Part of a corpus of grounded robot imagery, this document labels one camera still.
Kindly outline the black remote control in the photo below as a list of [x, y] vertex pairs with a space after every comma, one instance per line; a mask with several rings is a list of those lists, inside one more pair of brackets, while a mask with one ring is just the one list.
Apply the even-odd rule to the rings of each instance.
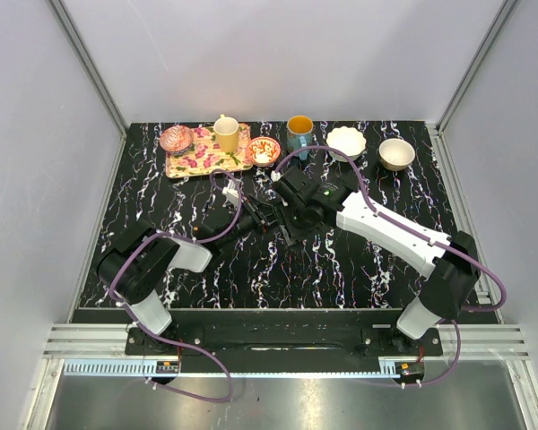
[[289, 248], [293, 249], [302, 247], [305, 240], [305, 235], [302, 230], [299, 230], [298, 228], [290, 226], [286, 223], [280, 223], [278, 227], [281, 231], [285, 244]]

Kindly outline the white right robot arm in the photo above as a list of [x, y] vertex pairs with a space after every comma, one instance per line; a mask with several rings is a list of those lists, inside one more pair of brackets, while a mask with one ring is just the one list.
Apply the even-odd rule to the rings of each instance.
[[379, 204], [367, 202], [352, 172], [330, 182], [311, 179], [299, 168], [271, 174], [284, 200], [283, 217], [292, 238], [318, 227], [334, 227], [363, 237], [412, 266], [426, 279], [389, 334], [394, 351], [409, 355], [439, 321], [454, 320], [471, 295], [481, 271], [460, 257], [478, 259], [473, 238], [425, 228]]

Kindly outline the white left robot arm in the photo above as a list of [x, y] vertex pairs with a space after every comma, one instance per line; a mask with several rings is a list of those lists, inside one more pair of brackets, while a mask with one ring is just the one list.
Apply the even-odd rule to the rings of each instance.
[[145, 344], [157, 354], [169, 353], [176, 344], [173, 319], [156, 291], [167, 271], [203, 273], [216, 264], [228, 246], [251, 231], [260, 234], [278, 223], [278, 200], [262, 202], [248, 195], [237, 218], [226, 210], [211, 210], [203, 224], [194, 227], [198, 240], [213, 241], [199, 245], [178, 238], [160, 236], [148, 244], [131, 263], [128, 258], [150, 237], [158, 233], [150, 223], [138, 220], [118, 235], [94, 263], [98, 279], [108, 288], [114, 279], [113, 296], [131, 311], [134, 320], [147, 328]]

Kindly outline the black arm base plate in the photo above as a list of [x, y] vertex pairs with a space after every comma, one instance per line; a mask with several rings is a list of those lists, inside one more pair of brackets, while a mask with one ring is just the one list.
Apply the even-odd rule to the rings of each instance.
[[174, 324], [163, 338], [210, 352], [239, 350], [340, 350], [364, 357], [440, 357], [438, 331], [412, 340], [390, 324], [372, 326], [326, 324], [261, 324], [256, 326]]

